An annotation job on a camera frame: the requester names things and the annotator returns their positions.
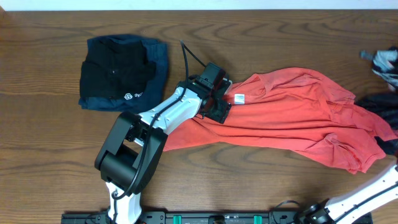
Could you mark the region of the red t-shirt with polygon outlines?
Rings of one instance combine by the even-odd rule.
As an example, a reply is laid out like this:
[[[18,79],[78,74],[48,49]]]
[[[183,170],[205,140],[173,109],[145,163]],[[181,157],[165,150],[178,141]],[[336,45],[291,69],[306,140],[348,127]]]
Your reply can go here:
[[[255,73],[224,98],[232,107],[223,124],[189,119],[169,135],[165,149],[217,142],[271,147],[357,173],[385,156],[378,139],[397,139],[386,121],[355,104],[352,92],[308,68]]]

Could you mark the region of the black patterned garment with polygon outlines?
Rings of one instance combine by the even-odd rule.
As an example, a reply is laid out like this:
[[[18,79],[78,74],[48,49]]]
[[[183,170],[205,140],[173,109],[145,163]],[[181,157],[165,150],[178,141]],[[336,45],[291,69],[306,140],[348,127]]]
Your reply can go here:
[[[372,62],[371,70],[387,83],[390,92],[364,96],[355,104],[377,114],[397,131],[397,47],[374,53],[362,50],[359,55]]]

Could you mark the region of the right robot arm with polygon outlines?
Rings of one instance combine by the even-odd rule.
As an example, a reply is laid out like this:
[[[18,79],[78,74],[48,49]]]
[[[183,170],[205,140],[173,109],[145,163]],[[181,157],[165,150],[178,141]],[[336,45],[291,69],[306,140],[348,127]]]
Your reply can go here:
[[[363,215],[397,199],[397,161],[357,189],[322,204],[312,205],[298,215],[298,223],[354,223]]]

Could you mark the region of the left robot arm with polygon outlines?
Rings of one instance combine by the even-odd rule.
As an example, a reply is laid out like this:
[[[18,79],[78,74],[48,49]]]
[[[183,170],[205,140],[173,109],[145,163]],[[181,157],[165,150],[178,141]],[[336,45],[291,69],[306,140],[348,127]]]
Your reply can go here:
[[[231,85],[222,68],[208,63],[201,75],[179,82],[173,95],[151,110],[118,116],[95,159],[109,190],[105,223],[138,221],[141,192],[154,175],[169,134],[196,115],[224,123],[231,104],[223,96]]]

